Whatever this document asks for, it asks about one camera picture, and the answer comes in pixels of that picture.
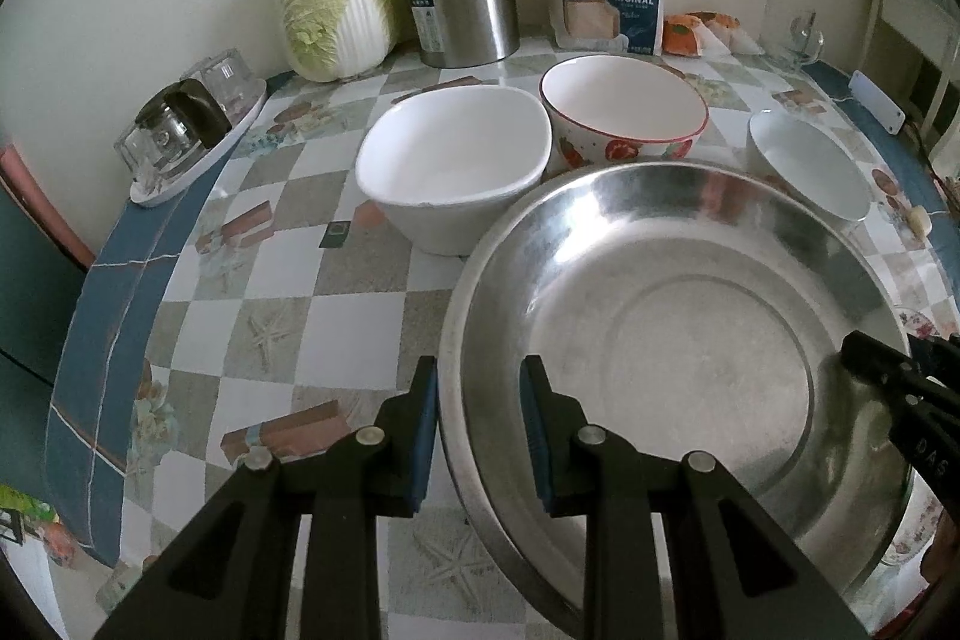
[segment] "metal basin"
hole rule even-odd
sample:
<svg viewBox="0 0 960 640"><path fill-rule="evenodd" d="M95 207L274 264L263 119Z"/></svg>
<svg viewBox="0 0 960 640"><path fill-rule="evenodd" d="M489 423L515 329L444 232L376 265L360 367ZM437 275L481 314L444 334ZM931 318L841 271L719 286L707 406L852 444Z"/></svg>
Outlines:
<svg viewBox="0 0 960 640"><path fill-rule="evenodd" d="M555 180L482 239L443 324L443 444L470 520L534 607L577 632L584 523L536 499L518 399L538 353L555 390L640 450L714 453L848 591L910 488L886 408L837 360L853 329L907 350L867 263L789 197L682 163Z"/></svg>

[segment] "thermos label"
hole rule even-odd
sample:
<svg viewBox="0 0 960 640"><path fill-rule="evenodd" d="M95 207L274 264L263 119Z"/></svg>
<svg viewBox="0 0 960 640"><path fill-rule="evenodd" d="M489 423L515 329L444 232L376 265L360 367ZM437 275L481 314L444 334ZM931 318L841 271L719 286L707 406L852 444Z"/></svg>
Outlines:
<svg viewBox="0 0 960 640"><path fill-rule="evenodd" d="M416 34L425 52L443 52L443 37L440 36L440 21L433 0L410 0L414 13Z"/></svg>

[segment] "checkered tablecloth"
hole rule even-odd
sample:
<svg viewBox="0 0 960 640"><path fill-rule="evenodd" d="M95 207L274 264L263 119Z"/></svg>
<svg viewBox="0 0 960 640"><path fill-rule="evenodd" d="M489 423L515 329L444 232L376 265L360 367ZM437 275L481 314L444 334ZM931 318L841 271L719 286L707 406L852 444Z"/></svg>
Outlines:
<svg viewBox="0 0 960 640"><path fill-rule="evenodd" d="M123 562L138 567L162 551L227 480L225 432L333 398L350 426L366 425L408 386L416 359L436 352L464 262L412 248L365 204L352 166L376 119L397 97L463 76L536 92L546 68L572 54L532 37L504 62L439 71L400 52L364 79L295 78L270 99L211 191L157 311L150 379L134 412ZM809 118L851 153L872 188L872 170L886 172L803 76L775 73L757 57L649 60L682 70L707 100L710 122L690 160L742 169L750 114L778 107L774 95L803 90L824 109ZM933 253L904 239L885 194L875 189L875 197L848 235L894 302L955 330L956 306ZM224 225L232 242L218 239ZM564 637L488 557L439 445L422 511L377 523L381 609L394 640ZM301 584L295 576L290 636Z"/></svg>

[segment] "bread slice picture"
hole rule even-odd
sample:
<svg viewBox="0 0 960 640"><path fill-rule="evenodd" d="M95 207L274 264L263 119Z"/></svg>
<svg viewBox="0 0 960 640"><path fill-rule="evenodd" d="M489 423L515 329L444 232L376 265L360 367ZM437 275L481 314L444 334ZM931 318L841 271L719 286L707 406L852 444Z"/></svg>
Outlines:
<svg viewBox="0 0 960 640"><path fill-rule="evenodd" d="M563 20L574 39L616 39L620 12L607 0L564 0Z"/></svg>

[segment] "white bowl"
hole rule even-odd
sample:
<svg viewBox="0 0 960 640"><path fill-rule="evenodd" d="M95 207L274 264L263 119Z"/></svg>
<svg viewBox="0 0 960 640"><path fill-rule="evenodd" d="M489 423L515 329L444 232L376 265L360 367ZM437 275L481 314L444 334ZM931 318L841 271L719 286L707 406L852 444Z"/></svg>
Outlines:
<svg viewBox="0 0 960 640"><path fill-rule="evenodd" d="M558 63L541 79L541 98L572 169L640 156L685 158L709 118L683 73L622 55Z"/></svg>
<svg viewBox="0 0 960 640"><path fill-rule="evenodd" d="M819 128L765 109L750 118L748 166L755 175L776 175L794 196L822 217L863 220L872 196L856 163Z"/></svg>
<svg viewBox="0 0 960 640"><path fill-rule="evenodd" d="M357 156L357 185L415 247L467 256L539 183L550 146L550 119L534 95L443 88L406 98L376 121Z"/></svg>

